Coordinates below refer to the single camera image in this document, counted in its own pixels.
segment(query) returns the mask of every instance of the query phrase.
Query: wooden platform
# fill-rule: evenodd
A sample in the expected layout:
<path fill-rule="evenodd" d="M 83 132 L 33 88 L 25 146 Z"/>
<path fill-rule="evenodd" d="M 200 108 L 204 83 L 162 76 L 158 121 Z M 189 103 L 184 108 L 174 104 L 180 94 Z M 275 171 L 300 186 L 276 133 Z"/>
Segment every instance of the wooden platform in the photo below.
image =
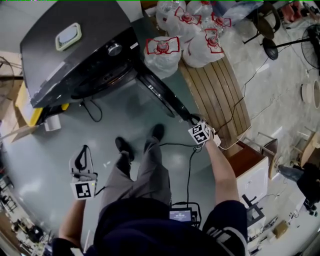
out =
<path fill-rule="evenodd" d="M 243 95 L 240 86 L 227 57 L 201 68 L 189 67 L 181 60 L 179 69 L 200 114 L 219 131 L 218 135 L 224 140 L 224 146 L 236 142 L 237 136 L 245 132 L 251 124 L 245 101 L 241 100 Z"/>

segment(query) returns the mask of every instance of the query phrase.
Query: short sleeve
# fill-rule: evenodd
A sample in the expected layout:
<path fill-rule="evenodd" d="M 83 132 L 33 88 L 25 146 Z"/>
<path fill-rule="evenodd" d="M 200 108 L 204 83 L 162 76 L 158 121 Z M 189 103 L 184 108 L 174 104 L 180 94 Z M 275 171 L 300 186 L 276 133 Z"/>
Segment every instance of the short sleeve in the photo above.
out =
<path fill-rule="evenodd" d="M 52 241 L 52 256 L 74 256 L 70 248 L 78 247 L 66 239 L 55 238 Z"/>
<path fill-rule="evenodd" d="M 247 209 L 235 200 L 219 203 L 203 225 L 205 233 L 215 238 L 228 253 L 244 256 L 247 252 Z"/>

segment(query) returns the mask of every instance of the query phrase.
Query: forearm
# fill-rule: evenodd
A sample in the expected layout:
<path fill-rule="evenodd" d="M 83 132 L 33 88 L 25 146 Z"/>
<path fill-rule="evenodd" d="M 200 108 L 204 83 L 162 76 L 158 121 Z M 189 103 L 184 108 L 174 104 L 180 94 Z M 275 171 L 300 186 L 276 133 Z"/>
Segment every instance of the forearm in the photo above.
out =
<path fill-rule="evenodd" d="M 67 216 L 59 228 L 59 238 L 66 239 L 81 247 L 81 234 L 84 220 L 86 200 L 77 200 L 73 203 Z"/>
<path fill-rule="evenodd" d="M 205 143 L 215 180 L 215 201 L 219 204 L 227 200 L 239 201 L 237 179 L 230 163 L 210 139 Z"/>

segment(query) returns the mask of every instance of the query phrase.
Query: shoe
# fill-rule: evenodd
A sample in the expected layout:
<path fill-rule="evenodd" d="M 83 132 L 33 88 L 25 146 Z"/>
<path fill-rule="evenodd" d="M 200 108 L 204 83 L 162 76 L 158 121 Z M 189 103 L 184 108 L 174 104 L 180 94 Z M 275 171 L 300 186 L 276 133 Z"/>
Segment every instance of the shoe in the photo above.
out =
<path fill-rule="evenodd" d="M 115 138 L 115 145 L 116 145 L 116 148 L 119 150 L 119 152 L 126 151 L 129 153 L 130 163 L 135 159 L 132 148 L 122 137 Z"/>
<path fill-rule="evenodd" d="M 165 135 L 165 126 L 161 123 L 156 124 L 151 129 L 151 136 L 157 138 L 159 142 L 162 140 L 164 135 Z"/>

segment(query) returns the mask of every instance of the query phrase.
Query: person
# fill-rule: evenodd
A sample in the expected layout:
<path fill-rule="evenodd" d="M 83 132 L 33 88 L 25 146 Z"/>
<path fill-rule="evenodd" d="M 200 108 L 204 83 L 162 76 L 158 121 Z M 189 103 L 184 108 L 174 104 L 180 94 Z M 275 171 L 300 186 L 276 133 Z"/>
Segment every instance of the person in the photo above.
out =
<path fill-rule="evenodd" d="M 320 201 L 320 171 L 316 165 L 309 162 L 305 163 L 303 168 L 298 165 L 293 168 L 279 165 L 278 172 L 296 182 L 311 206 Z"/>
<path fill-rule="evenodd" d="M 234 171 L 212 138 L 205 147 L 215 178 L 215 208 L 202 230 L 169 219 L 169 172 L 159 146 L 164 133 L 162 124 L 151 130 L 136 181 L 130 179 L 133 151 L 123 138 L 115 139 L 120 157 L 106 182 L 93 245 L 85 255 L 246 255 L 247 211 L 239 202 Z M 53 256 L 81 249 L 85 206 L 85 200 L 73 203 L 52 242 Z"/>

